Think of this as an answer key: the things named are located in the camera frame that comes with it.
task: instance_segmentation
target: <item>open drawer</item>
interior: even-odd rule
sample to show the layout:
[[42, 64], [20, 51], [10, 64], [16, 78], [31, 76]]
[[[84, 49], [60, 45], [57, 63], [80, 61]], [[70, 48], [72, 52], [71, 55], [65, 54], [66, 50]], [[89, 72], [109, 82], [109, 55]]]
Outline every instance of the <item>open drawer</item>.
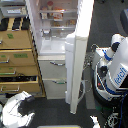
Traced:
[[0, 50], [0, 66], [35, 65], [32, 49]]
[[0, 77], [14, 77], [14, 76], [35, 76], [38, 75], [36, 65], [33, 66], [14, 66], [14, 67], [0, 67]]
[[36, 78], [30, 79], [30, 81], [0, 82], [0, 93], [20, 93], [22, 91], [28, 93], [40, 92], [38, 81], [38, 77], [36, 76]]

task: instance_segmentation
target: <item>label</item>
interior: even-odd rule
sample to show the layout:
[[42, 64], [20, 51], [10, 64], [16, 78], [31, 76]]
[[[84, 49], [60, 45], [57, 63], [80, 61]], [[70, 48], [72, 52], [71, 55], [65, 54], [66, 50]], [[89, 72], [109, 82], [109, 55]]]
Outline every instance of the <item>label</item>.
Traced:
[[1, 55], [1, 58], [6, 58], [6, 56], [5, 55]]
[[14, 38], [14, 37], [13, 37], [13, 34], [11, 34], [11, 33], [10, 33], [10, 34], [7, 34], [7, 35], [8, 35], [8, 38], [9, 38], [9, 39], [13, 39], [13, 38]]
[[121, 86], [127, 74], [128, 71], [123, 67], [123, 65], [120, 64], [113, 77], [113, 81], [117, 85], [117, 87]]
[[13, 54], [15, 58], [28, 58], [28, 55], [26, 53], [21, 54]]
[[13, 69], [13, 68], [9, 68], [10, 70]]
[[20, 14], [20, 9], [7, 10], [8, 14]]

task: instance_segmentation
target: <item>black cable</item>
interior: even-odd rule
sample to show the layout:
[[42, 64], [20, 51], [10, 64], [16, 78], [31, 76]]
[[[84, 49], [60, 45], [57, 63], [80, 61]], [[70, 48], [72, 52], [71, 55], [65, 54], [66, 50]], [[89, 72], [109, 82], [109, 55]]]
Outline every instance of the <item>black cable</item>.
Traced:
[[96, 0], [99, 4], [104, 4], [106, 0]]

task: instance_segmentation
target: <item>shelf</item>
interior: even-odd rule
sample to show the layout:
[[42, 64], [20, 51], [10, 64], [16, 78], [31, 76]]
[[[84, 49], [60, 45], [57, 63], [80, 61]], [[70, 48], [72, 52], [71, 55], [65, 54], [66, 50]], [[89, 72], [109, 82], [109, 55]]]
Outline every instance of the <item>shelf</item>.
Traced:
[[71, 26], [71, 27], [51, 27], [51, 30], [75, 30], [75, 25]]
[[72, 13], [77, 12], [77, 9], [65, 9], [65, 10], [40, 10], [39, 13]]
[[65, 55], [65, 40], [42, 40], [39, 55]]
[[[48, 17], [48, 19], [42, 19], [43, 21], [44, 20], [51, 20], [51, 21], [56, 21], [56, 19], [54, 19], [54, 17]], [[62, 20], [60, 21], [64, 21], [64, 20], [77, 20], [77, 17], [63, 17]]]

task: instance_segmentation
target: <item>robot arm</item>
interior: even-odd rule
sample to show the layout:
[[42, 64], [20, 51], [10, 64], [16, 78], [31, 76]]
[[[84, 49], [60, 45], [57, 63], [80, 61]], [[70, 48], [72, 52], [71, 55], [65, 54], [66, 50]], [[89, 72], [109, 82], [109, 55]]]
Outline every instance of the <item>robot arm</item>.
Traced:
[[2, 111], [2, 122], [7, 128], [18, 128], [22, 126], [28, 126], [32, 120], [34, 113], [25, 114], [21, 112], [21, 105], [24, 101], [30, 102], [34, 99], [33, 96], [23, 91], [10, 99], [8, 99]]

